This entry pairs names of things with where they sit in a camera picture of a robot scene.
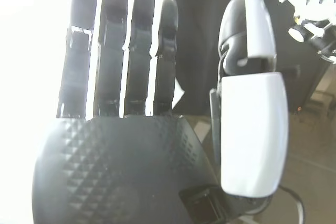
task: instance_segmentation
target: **black cable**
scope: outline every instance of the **black cable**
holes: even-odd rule
[[[306,221],[306,211],[304,209],[303,201],[300,198],[300,196],[295,191],[293,191],[292,189],[289,189],[289,188],[284,187],[282,185],[280,185],[279,188],[281,190],[287,192],[295,200],[296,206],[298,208],[299,224],[305,224],[305,221]]]

